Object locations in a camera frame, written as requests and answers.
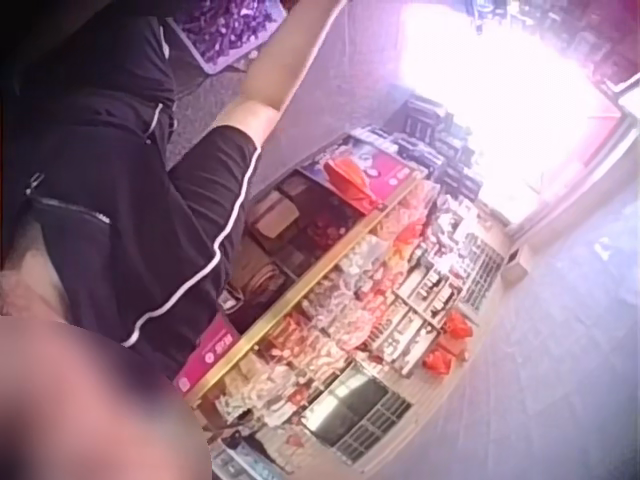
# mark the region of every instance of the jacket zipper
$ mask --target jacket zipper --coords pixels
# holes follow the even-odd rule
[[[88,208],[80,207],[78,205],[73,205],[73,204],[56,200],[53,198],[41,197],[39,195],[36,195],[35,189],[42,182],[43,179],[44,179],[44,175],[42,173],[36,173],[33,177],[31,177],[31,180],[29,182],[29,187],[26,190],[26,194],[29,198],[45,206],[71,210],[76,213],[80,213],[84,216],[87,216],[89,218],[92,218],[94,220],[97,220],[100,223],[111,225],[111,219],[106,215],[103,215],[102,213],[94,212],[93,210],[89,210]]]

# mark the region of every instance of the store window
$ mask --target store window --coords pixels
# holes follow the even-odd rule
[[[621,112],[538,37],[498,23],[479,36],[469,22],[442,6],[405,7],[402,81],[470,127],[480,200],[518,224],[584,172]]]
[[[353,363],[302,416],[305,427],[347,463],[367,454],[410,410],[411,403]]]

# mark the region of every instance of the red tag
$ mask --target red tag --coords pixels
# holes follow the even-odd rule
[[[204,378],[222,357],[238,343],[240,335],[224,315],[218,314],[200,339],[200,345],[193,352],[175,380],[175,385],[184,393]]]

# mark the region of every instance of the raised arm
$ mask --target raised arm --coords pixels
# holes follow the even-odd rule
[[[346,0],[300,0],[247,72],[214,126],[231,125],[261,146],[291,101]]]

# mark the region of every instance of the wooden shelf edge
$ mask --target wooden shelf edge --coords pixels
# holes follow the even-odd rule
[[[229,372],[256,343],[264,338],[291,309],[324,277],[355,245],[369,233],[407,194],[423,180],[414,171],[380,209],[360,220],[311,269],[280,297],[255,323],[234,347],[185,396],[192,407],[197,407],[202,396]]]

